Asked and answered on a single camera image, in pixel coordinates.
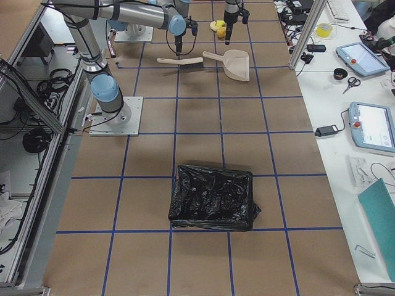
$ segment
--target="black bowl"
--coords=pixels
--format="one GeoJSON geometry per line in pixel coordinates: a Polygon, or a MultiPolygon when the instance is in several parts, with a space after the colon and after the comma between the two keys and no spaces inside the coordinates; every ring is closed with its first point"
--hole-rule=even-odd
{"type": "Polygon", "coordinates": [[[336,68],[333,70],[333,78],[336,80],[342,80],[343,78],[348,76],[348,72],[342,68],[336,68]]]}

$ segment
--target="scissors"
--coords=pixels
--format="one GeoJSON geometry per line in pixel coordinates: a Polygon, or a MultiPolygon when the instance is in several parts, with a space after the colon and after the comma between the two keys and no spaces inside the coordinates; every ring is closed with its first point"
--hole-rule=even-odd
{"type": "Polygon", "coordinates": [[[343,91],[343,94],[348,91],[350,88],[353,88],[354,86],[359,86],[360,85],[360,80],[356,77],[350,77],[348,78],[348,87],[343,91]]]}

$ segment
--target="teal folder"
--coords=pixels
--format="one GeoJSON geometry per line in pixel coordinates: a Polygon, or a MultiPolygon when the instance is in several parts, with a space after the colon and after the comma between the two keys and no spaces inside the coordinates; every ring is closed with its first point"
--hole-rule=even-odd
{"type": "Polygon", "coordinates": [[[389,278],[395,281],[395,206],[383,179],[358,195],[383,255],[389,278]]]}

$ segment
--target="yellow tape roll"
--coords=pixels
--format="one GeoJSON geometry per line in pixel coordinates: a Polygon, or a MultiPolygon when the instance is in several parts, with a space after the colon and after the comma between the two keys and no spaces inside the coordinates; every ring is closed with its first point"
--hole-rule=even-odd
{"type": "Polygon", "coordinates": [[[317,35],[322,38],[327,38],[331,35],[332,26],[329,23],[321,23],[317,28],[317,35]]]}

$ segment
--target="power adapter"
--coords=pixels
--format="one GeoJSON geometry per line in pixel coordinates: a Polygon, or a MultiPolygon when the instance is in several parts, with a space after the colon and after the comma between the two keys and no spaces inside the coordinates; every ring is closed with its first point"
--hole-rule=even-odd
{"type": "Polygon", "coordinates": [[[340,132],[338,127],[336,125],[328,125],[328,126],[321,126],[320,128],[317,128],[315,130],[314,135],[317,137],[324,137],[324,136],[330,136],[332,134],[337,134],[340,132]]]}
{"type": "Polygon", "coordinates": [[[303,60],[306,64],[309,64],[311,62],[311,60],[313,59],[314,55],[312,54],[306,54],[305,52],[303,52],[302,56],[301,56],[301,60],[303,60]]]}

